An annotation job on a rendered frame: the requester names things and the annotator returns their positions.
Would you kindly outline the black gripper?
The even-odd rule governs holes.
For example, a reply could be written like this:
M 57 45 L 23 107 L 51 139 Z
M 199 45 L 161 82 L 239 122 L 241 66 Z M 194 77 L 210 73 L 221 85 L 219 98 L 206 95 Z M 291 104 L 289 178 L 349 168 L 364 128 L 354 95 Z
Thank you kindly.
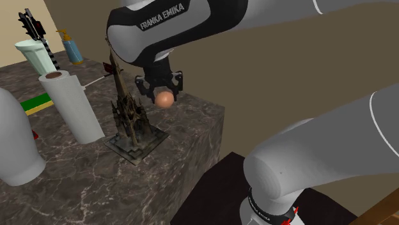
M 141 95 L 150 98 L 154 104 L 154 89 L 165 86 L 171 88 L 174 101 L 177 101 L 179 92 L 183 90 L 183 72 L 172 72 L 168 58 L 161 59 L 154 62 L 151 66 L 144 67 L 144 73 L 145 77 L 135 77 L 135 83 Z M 145 87 L 144 80 L 149 84 L 148 88 Z

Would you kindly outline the peach egg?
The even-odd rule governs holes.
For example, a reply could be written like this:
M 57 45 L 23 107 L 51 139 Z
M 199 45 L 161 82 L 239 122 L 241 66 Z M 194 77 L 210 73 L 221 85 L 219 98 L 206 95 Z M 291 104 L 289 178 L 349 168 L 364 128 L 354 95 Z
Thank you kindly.
M 169 91 L 161 91 L 155 97 L 155 105 L 160 108 L 169 108 L 173 105 L 174 101 L 174 96 Z

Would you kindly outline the dark gothic spire model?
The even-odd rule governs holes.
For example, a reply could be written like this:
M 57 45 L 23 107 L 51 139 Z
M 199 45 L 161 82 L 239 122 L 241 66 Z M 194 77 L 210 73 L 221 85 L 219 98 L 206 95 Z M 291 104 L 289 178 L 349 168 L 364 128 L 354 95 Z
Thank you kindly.
M 118 132 L 105 145 L 133 165 L 138 165 L 169 134 L 150 125 L 142 102 L 130 94 L 113 50 L 110 50 L 110 73 L 114 77 L 117 100 L 111 104 Z

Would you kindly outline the white paper towel roll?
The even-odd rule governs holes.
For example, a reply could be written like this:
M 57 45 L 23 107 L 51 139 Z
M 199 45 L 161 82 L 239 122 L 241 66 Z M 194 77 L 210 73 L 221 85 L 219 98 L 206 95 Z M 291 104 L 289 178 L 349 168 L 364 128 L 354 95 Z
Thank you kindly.
M 39 81 L 78 143 L 105 136 L 76 75 L 58 70 L 41 75 Z

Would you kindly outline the blue soap dispenser yellow pump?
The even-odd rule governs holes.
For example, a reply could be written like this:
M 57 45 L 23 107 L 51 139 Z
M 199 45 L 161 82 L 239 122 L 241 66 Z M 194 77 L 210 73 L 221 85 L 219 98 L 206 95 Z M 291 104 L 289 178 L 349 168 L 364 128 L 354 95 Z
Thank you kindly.
M 57 30 L 58 33 L 63 33 L 63 45 L 66 50 L 66 54 L 69 58 L 69 61 L 73 65 L 79 65 L 83 62 L 83 58 L 79 49 L 77 48 L 75 42 L 72 38 L 67 34 L 65 29 Z

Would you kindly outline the black robot stand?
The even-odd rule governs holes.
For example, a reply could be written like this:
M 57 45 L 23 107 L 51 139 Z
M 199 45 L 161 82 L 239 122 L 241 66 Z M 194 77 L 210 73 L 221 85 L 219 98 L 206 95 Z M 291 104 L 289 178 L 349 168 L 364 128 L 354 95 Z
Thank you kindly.
M 249 184 L 244 157 L 231 152 L 200 178 L 170 225 L 241 225 L 240 204 Z M 294 206 L 305 225 L 349 225 L 356 215 L 314 189 L 305 189 Z

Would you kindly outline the green and yellow book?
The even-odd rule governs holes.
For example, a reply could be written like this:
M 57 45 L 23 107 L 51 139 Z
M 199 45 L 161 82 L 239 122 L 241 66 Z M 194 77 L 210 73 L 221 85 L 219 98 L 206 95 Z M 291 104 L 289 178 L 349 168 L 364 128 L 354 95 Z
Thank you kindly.
M 42 109 L 52 106 L 54 103 L 47 93 L 38 95 L 20 103 L 25 113 L 29 116 Z

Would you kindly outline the pale green ribbed cup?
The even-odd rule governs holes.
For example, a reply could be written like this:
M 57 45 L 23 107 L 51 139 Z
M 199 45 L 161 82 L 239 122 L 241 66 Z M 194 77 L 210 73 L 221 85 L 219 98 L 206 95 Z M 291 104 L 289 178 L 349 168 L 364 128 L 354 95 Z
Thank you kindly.
M 38 75 L 57 70 L 40 40 L 24 40 L 17 42 L 15 47 L 24 55 Z

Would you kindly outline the white rounded vase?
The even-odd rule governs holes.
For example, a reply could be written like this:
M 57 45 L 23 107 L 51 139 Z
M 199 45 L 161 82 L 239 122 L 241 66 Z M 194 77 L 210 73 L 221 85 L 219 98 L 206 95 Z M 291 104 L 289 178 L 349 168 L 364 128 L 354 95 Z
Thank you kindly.
M 0 88 L 0 180 L 10 186 L 24 185 L 45 169 L 31 125 L 17 99 Z

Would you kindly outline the brown wooden furniture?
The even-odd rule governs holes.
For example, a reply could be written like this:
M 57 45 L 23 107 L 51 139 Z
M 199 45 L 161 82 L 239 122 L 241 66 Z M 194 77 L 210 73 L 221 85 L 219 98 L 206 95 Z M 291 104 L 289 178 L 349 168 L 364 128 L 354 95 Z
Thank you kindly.
M 399 188 L 372 206 L 349 225 L 399 225 Z

